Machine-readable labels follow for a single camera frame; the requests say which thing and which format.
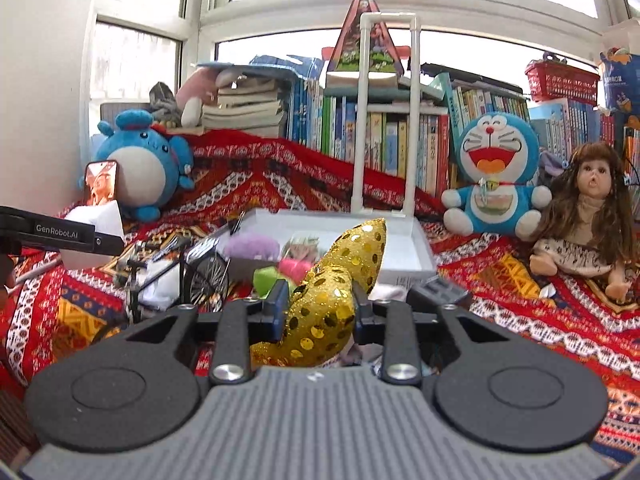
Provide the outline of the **green checkered cloth scrunchie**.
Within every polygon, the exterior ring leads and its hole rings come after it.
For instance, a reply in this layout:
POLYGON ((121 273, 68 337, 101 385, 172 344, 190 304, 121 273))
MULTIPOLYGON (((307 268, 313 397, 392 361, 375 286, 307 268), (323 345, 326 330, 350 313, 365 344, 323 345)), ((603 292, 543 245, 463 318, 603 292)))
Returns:
POLYGON ((292 236, 284 244, 281 258, 317 263, 325 254, 318 236, 301 235, 292 236))

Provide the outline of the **red plastic basket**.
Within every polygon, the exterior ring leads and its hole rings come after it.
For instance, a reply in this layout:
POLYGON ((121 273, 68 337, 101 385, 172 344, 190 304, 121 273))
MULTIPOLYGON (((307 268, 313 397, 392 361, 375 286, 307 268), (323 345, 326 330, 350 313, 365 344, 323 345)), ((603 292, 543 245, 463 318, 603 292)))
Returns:
POLYGON ((535 102, 567 98, 591 106, 598 104, 600 76, 570 66, 566 58, 553 53, 544 52, 541 60, 529 62, 525 76, 535 102))

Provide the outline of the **gold sequin cloth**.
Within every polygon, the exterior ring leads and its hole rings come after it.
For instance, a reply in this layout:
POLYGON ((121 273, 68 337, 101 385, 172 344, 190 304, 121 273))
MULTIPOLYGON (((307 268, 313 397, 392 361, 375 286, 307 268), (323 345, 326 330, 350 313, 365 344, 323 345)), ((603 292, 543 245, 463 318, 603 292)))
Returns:
POLYGON ((377 280, 377 266, 348 262, 334 243, 294 289, 281 339, 250 347, 252 365, 314 367, 333 359, 354 329, 352 283, 368 294, 377 280))

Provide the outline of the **blue printed bag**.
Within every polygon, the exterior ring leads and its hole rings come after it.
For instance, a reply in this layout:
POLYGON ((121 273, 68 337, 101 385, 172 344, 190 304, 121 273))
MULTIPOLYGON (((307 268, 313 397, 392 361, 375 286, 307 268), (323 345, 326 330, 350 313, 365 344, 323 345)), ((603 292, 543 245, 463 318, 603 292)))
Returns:
POLYGON ((605 106, 627 115, 639 115, 638 54, 626 48, 611 48, 600 53, 600 72, 605 106))

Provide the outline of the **red patterned blanket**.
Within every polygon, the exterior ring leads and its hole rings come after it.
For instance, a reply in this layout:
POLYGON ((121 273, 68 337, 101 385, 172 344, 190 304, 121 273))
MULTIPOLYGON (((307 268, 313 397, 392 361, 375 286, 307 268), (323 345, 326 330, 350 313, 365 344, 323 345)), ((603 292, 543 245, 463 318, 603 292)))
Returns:
MULTIPOLYGON (((255 207, 343 211, 352 166, 287 140, 235 130, 194 136, 194 189, 177 193, 154 223, 129 222, 128 244, 163 242, 172 234, 205 234, 255 207)), ((469 290, 472 311, 586 364, 608 387, 610 407, 594 448, 621 465, 639 453, 639 299, 607 300, 594 281, 560 274, 545 297, 529 273, 526 245, 496 234, 447 232, 439 204, 416 196, 416 214, 439 273, 469 290)), ((67 270, 50 252, 25 249, 17 265, 25 283, 1 313, 1 457, 33 451, 25 388, 46 366, 85 349, 122 308, 124 295, 108 266, 67 270)))

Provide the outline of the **blue round plush toy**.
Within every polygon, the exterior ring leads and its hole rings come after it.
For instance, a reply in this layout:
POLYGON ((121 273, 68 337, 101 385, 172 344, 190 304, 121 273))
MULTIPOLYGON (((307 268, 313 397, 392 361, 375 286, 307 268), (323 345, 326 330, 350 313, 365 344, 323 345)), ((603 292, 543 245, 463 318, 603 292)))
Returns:
POLYGON ((190 144, 181 136, 166 136, 147 110, 123 110, 114 122, 99 122, 98 130, 103 141, 92 159, 117 165, 116 200, 127 217, 156 221, 175 192, 194 189, 190 144))

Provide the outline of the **green and pink scrunchie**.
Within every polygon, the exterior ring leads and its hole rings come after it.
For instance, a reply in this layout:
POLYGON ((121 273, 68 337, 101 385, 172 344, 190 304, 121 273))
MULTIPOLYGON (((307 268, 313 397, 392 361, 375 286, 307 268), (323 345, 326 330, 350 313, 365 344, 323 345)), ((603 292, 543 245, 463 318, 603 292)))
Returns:
POLYGON ((306 260, 285 258, 276 266, 257 269, 252 281, 254 293, 257 297, 265 299, 277 281, 285 280, 288 283, 288 293, 292 295, 294 289, 302 284, 311 267, 312 264, 306 260))

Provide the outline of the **smartphone with lit screen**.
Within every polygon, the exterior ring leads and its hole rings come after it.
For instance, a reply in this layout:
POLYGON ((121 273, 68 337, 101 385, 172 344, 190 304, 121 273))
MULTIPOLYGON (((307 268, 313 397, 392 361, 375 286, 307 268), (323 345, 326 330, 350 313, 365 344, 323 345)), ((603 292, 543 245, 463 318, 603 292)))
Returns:
POLYGON ((89 162, 84 175, 85 204, 101 206, 116 200, 118 165, 114 160, 89 162))

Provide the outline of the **brown-haired baby doll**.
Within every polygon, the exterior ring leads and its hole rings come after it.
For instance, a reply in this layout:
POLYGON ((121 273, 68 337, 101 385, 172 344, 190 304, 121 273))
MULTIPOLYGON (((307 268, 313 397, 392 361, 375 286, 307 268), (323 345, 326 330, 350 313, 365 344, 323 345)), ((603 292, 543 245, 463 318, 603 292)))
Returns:
POLYGON ((582 145, 554 179, 544 208, 529 270, 541 276, 560 272, 583 278, 604 276, 605 296, 626 299, 627 269, 636 263, 636 236, 624 165, 604 142, 582 145))

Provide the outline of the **miniature metal bicycle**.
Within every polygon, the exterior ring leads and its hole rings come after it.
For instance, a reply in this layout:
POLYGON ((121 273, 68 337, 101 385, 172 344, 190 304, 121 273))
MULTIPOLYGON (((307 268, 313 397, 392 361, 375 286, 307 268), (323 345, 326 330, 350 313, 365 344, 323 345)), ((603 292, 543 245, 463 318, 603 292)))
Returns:
POLYGON ((222 238, 236 234, 241 221, 233 218, 209 234, 182 228, 164 240, 138 240, 104 266, 124 302, 122 313, 106 322, 92 342, 183 304, 205 313, 219 311, 238 284, 222 238))

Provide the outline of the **stack of lying books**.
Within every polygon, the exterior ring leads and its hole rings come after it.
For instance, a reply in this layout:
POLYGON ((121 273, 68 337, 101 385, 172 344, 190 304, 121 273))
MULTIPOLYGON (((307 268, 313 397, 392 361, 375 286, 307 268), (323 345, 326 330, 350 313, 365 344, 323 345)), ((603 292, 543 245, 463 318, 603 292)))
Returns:
POLYGON ((239 130, 262 138, 278 138, 288 128, 291 85, 273 78, 240 75, 217 94, 217 104, 203 106, 201 123, 194 128, 167 129, 200 134, 207 130, 239 130))

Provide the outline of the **grey crumpled cloth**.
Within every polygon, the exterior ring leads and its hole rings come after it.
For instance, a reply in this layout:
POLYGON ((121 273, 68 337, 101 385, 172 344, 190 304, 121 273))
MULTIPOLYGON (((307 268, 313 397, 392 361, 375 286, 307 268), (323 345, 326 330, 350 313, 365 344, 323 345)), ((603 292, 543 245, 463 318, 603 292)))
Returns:
POLYGON ((181 110, 167 84, 159 81, 149 92, 149 110, 154 122, 167 129, 181 126, 181 110))

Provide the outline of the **white shallow cardboard tray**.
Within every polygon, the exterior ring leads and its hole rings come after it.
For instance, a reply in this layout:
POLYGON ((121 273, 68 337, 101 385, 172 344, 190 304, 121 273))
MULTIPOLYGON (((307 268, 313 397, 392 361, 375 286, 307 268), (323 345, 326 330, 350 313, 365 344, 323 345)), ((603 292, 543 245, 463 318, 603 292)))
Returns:
POLYGON ((239 234, 261 235, 284 246, 292 238, 314 237, 321 249, 340 245, 340 254, 362 268, 378 267, 378 282, 409 288, 426 280, 437 264, 415 218, 390 211, 351 214, 337 211, 254 209, 244 214, 239 234))

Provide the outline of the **row of standing books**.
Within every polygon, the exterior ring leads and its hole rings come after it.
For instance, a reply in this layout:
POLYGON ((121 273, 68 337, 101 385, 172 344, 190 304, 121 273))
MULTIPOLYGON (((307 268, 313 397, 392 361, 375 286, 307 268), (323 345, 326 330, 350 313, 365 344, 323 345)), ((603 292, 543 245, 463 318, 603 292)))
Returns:
MULTIPOLYGON (((288 96, 288 128, 284 136, 343 162, 355 159, 357 89, 322 87, 320 81, 297 79, 288 96)), ((416 184, 438 194, 460 180, 456 147, 464 129, 480 116, 509 113, 534 129, 541 155, 535 178, 548 183, 567 167, 582 144, 602 141, 623 159, 628 177, 639 181, 639 130, 620 112, 567 98, 530 104, 501 88, 473 87, 440 73, 421 93, 416 184)), ((364 137, 364 164, 376 171, 405 177, 408 168, 409 85, 369 90, 364 137)))

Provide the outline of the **purple fluffy plush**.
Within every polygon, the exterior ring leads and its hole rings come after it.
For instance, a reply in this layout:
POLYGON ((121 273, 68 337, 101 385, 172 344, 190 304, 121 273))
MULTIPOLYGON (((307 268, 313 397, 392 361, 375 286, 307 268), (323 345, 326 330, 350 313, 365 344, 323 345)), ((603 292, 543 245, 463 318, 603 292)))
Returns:
POLYGON ((227 258, 277 261, 280 244, 271 236, 245 232, 232 235, 222 253, 227 258))

